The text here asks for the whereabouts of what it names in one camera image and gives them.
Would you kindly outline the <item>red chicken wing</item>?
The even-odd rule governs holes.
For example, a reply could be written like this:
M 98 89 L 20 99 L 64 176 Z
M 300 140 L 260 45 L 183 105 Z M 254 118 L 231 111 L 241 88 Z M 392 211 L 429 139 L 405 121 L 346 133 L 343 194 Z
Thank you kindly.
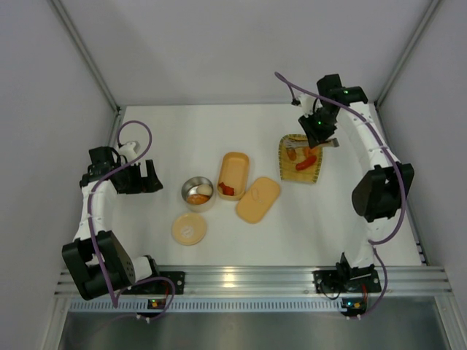
M 227 196 L 235 196 L 235 189 L 226 185 L 224 182 L 219 183 L 218 187 L 221 189 L 222 194 Z

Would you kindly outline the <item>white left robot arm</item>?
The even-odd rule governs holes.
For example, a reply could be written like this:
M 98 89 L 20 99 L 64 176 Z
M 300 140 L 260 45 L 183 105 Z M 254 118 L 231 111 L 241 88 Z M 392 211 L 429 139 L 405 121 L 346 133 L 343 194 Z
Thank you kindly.
M 111 229 L 118 195 L 155 193 L 163 185 L 153 162 L 141 173 L 139 143 L 97 147 L 89 152 L 91 164 L 80 180 L 82 213 L 73 240 L 62 247 L 62 258 L 84 300 L 132 287 L 159 274 L 149 255 L 132 258 Z

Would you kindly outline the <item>white egg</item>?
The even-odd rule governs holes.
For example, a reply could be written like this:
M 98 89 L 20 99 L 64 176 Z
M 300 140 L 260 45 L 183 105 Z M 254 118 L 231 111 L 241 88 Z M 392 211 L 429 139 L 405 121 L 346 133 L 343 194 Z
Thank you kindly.
M 211 197 L 212 192 L 213 192 L 213 189 L 209 184 L 200 184 L 196 188 L 196 193 L 199 194 L 199 195 L 205 195 L 207 197 Z

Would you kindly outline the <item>brown roasted potato piece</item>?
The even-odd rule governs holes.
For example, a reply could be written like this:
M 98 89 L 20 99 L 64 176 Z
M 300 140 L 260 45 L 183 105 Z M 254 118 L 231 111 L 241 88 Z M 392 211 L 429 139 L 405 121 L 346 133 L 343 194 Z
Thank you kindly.
M 296 158 L 297 158 L 297 154 L 296 154 L 296 150 L 293 149 L 293 148 L 287 148 L 286 149 L 286 153 L 287 153 L 287 156 L 289 158 L 289 160 L 291 161 L 295 161 Z

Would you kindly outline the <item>red sausage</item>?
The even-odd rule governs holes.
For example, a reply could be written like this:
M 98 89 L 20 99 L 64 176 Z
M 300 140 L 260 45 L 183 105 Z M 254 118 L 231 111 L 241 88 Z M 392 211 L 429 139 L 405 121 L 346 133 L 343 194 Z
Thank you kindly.
M 312 167 L 317 162 L 317 156 L 311 155 L 307 159 L 303 160 L 302 162 L 296 164 L 297 171 L 304 171 L 310 167 Z

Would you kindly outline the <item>orange fried dumpling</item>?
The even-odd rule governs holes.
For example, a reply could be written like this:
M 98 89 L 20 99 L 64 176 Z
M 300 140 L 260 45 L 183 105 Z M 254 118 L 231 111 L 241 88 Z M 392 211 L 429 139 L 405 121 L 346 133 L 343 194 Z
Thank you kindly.
M 311 157 L 312 155 L 316 155 L 318 153 L 319 149 L 317 147 L 315 148 L 310 148 L 310 147 L 304 147 L 303 149 L 303 154 L 306 158 Z

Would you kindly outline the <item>metal tongs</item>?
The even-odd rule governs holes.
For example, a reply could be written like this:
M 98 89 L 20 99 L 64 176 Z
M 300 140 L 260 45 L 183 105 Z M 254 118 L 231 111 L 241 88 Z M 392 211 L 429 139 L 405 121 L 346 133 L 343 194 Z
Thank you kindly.
M 286 138 L 284 140 L 285 148 L 286 149 L 298 149 L 298 148 L 324 148 L 324 147 L 339 147 L 339 141 L 334 138 L 334 139 L 329 139 L 321 144 L 318 144 L 316 146 L 309 146 L 309 142 L 307 140 L 298 140 L 298 139 L 292 139 L 292 138 Z

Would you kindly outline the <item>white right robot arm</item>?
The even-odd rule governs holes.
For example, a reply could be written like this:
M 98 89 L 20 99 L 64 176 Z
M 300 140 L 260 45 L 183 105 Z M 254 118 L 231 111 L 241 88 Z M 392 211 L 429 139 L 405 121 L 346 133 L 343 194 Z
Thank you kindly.
M 363 223 L 336 263 L 334 277 L 323 277 L 320 289 L 353 290 L 360 285 L 372 289 L 377 280 L 374 250 L 391 241 L 403 225 L 414 168 L 390 150 L 363 88 L 345 87 L 338 74 L 330 74 L 317 82 L 317 89 L 317 93 L 302 90 L 296 99 L 308 145 L 321 147 L 337 130 L 344 131 L 363 172 L 351 193 L 352 207 Z

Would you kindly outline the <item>sesame bread bun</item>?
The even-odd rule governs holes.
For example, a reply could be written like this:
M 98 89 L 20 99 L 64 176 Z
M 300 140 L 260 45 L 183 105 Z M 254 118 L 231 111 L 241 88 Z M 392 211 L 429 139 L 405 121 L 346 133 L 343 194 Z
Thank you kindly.
M 187 201 L 187 203 L 189 203 L 191 205 L 197 206 L 197 205 L 201 205 L 201 204 L 206 203 L 209 199 L 210 199 L 210 197 L 207 197 L 205 195 L 194 194 L 194 195 L 189 195 L 186 198 L 186 201 Z

